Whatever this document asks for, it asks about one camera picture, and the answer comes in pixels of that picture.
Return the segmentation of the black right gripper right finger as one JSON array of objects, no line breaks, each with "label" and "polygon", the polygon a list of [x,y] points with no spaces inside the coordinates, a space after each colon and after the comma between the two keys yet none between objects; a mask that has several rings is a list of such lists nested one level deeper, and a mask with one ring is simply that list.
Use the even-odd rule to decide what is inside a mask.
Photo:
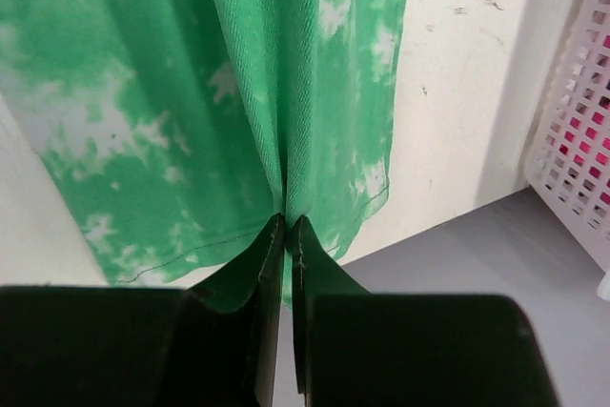
[{"label": "black right gripper right finger", "polygon": [[290,231],[290,255],[298,392],[307,400],[365,400],[373,296],[326,253],[306,216]]}]

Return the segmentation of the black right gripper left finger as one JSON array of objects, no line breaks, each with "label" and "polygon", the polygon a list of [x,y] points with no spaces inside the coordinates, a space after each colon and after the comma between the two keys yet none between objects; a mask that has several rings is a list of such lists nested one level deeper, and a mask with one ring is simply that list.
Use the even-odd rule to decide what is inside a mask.
[{"label": "black right gripper left finger", "polygon": [[207,406],[270,406],[282,293],[285,218],[273,215],[252,244],[193,287],[205,312]]}]

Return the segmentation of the green white tie-dye trousers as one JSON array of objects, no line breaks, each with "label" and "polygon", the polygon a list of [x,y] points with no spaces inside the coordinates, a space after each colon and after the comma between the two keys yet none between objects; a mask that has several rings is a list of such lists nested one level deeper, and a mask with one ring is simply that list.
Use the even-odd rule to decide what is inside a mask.
[{"label": "green white tie-dye trousers", "polygon": [[406,0],[1,0],[1,93],[111,285],[333,258],[389,194]]}]

